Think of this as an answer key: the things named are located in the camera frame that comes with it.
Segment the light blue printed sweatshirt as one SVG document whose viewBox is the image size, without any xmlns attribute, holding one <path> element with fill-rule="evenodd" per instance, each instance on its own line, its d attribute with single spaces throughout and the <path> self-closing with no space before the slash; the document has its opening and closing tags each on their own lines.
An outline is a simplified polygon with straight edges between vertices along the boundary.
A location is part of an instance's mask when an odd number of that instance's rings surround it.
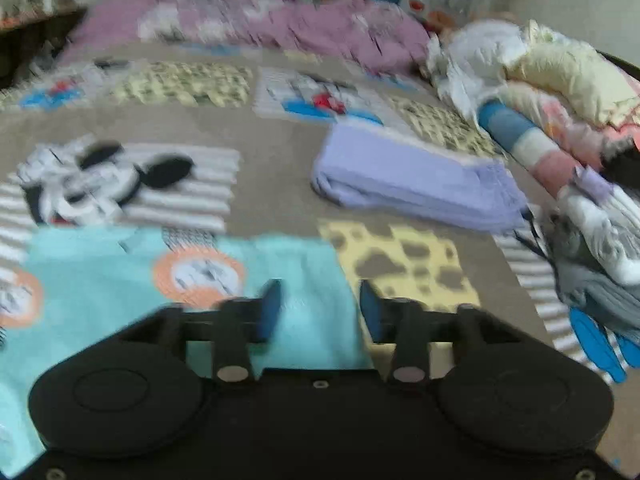
<svg viewBox="0 0 640 480">
<path fill-rule="evenodd" d="M 1 470 L 15 476 L 42 452 L 27 399 L 58 362 L 178 302 L 189 311 L 283 285 L 273 335 L 250 347 L 266 368 L 371 366 L 352 290 L 318 238 L 247 240 L 161 228 L 44 228 L 24 263 L 1 275 Z"/>
</svg>

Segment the purple floral quilt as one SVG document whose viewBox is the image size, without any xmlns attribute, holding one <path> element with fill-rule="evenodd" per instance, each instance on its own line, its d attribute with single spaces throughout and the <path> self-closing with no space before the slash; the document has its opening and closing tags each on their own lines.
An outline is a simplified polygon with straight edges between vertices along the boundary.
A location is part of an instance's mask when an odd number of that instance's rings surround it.
<svg viewBox="0 0 640 480">
<path fill-rule="evenodd" d="M 311 52 L 401 73 L 424 60 L 430 36 L 399 6 L 378 0 L 96 0 L 62 60 L 162 40 Z"/>
</svg>

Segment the dark wooden shelf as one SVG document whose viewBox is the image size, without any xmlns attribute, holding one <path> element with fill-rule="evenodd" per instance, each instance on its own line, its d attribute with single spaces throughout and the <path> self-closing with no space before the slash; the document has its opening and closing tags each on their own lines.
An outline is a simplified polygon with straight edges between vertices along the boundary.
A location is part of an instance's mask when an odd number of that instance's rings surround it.
<svg viewBox="0 0 640 480">
<path fill-rule="evenodd" d="M 35 18 L 1 31 L 1 88 L 9 88 L 21 68 L 40 53 L 49 51 L 56 58 L 66 47 L 70 34 L 85 17 L 87 8 Z"/>
</svg>

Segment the brown Mickey Mouse blanket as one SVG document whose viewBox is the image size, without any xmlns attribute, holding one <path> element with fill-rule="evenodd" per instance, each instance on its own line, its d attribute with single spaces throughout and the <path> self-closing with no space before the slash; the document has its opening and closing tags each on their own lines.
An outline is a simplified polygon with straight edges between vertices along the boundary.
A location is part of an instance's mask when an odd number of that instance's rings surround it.
<svg viewBox="0 0 640 480">
<path fill-rule="evenodd" d="M 615 410 L 599 452 L 638 472 L 639 367 L 616 384 L 555 347 L 503 250 L 528 232 L 528 212 L 542 216 L 555 202 L 491 138 L 474 133 L 469 148 L 430 142 L 402 118 L 404 96 L 352 79 L 337 62 L 215 60 L 160 44 L 130 44 L 115 58 L 119 82 L 103 99 L 2 113 L 1 275 L 24 263 L 44 228 L 318 238 L 333 247 L 352 290 L 370 367 L 387 373 L 393 349 L 364 331 L 361 281 L 432 311 L 481 308 L 611 385 Z M 320 196 L 310 183 L 314 161 L 332 126 L 355 120 L 464 164 L 502 162 L 526 196 L 522 223 L 475 231 Z"/>
</svg>

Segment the pile of unfolded clothes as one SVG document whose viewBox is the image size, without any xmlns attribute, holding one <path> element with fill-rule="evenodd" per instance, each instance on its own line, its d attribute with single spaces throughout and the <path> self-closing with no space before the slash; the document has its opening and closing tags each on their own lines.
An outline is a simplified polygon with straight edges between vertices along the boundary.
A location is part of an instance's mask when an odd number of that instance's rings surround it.
<svg viewBox="0 0 640 480">
<path fill-rule="evenodd" d="M 483 18 L 435 32 L 424 75 L 554 199 L 503 244 L 556 348 L 608 382 L 639 364 L 639 81 L 585 42 Z"/>
</svg>

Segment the folded lavender garment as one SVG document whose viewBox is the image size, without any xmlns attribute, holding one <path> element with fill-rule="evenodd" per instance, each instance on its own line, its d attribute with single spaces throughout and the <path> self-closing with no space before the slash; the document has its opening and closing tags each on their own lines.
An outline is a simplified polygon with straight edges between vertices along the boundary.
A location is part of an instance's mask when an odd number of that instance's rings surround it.
<svg viewBox="0 0 640 480">
<path fill-rule="evenodd" d="M 502 162 L 464 164 L 358 120 L 332 126 L 310 183 L 343 207 L 389 209 L 491 233 L 519 226 L 527 208 Z"/>
</svg>

